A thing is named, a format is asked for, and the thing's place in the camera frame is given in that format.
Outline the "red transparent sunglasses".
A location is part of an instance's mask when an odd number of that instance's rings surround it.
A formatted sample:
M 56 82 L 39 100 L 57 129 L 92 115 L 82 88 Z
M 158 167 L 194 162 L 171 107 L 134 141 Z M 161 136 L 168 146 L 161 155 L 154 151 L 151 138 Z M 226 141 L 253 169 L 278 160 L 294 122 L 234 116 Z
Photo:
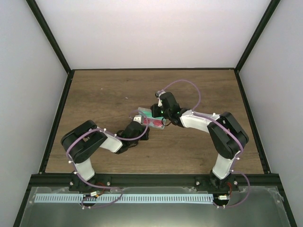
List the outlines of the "red transparent sunglasses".
M 164 129 L 165 125 L 162 118 L 143 118 L 141 125 L 148 125 L 148 127 Z

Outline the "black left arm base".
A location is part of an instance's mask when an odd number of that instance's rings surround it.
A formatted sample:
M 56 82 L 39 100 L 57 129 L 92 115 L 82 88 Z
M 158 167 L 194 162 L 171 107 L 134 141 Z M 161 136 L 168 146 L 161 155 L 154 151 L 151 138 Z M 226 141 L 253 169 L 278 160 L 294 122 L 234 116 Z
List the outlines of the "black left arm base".
M 74 173 L 70 174 L 68 177 L 70 182 L 69 190 L 77 192 L 92 192 L 98 190 L 108 191 L 111 185 L 111 177 L 104 174 L 95 174 L 91 179 L 87 180 L 89 183 L 84 183 L 77 175 Z

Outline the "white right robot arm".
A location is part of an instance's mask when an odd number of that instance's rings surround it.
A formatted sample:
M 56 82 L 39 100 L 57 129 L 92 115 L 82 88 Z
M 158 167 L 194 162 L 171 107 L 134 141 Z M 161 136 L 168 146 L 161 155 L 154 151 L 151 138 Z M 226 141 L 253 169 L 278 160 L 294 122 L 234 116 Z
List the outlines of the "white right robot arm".
M 209 133 L 218 153 L 212 168 L 211 187 L 217 191 L 227 185 L 232 166 L 243 152 L 249 137 L 230 112 L 204 114 L 189 108 L 181 108 L 171 92 L 158 91 L 158 103 L 151 106 L 153 117 L 169 120 L 173 125 Z

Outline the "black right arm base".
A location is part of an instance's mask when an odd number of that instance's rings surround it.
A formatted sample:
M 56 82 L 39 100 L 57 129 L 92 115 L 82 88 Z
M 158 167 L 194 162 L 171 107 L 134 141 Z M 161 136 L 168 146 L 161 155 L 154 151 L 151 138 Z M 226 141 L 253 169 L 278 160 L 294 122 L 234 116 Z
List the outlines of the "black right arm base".
M 238 185 L 234 184 L 236 178 L 229 173 L 226 178 L 219 179 L 212 171 L 209 174 L 198 175 L 195 177 L 196 187 L 202 191 L 208 192 L 227 192 L 230 189 L 232 191 L 238 191 Z

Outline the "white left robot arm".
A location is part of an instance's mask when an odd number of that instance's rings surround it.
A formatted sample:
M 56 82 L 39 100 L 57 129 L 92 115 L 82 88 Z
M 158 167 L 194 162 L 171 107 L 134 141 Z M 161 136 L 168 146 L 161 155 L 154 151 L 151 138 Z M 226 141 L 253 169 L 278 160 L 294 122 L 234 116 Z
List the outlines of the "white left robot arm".
M 66 156 L 75 167 L 75 172 L 81 177 L 80 185 L 86 191 L 92 191 L 97 180 L 90 157 L 98 148 L 103 148 L 114 154 L 122 154 L 138 145 L 141 140 L 149 139 L 149 127 L 137 121 L 131 121 L 124 130 L 115 134 L 98 127 L 88 120 L 65 134 L 61 145 Z

